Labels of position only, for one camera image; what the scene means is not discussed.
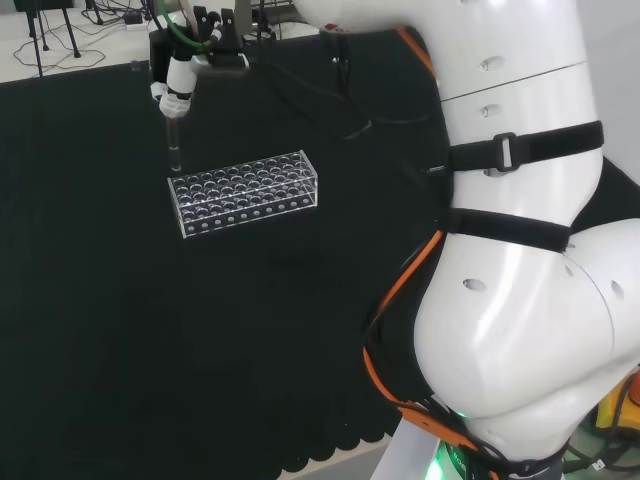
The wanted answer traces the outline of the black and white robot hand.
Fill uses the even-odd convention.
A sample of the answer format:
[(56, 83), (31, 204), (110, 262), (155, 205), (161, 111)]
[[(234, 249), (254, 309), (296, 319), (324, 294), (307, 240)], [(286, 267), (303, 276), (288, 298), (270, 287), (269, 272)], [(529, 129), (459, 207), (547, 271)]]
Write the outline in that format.
[(248, 3), (151, 1), (148, 10), (155, 25), (149, 32), (150, 91), (166, 118), (187, 115), (200, 77), (248, 71)]

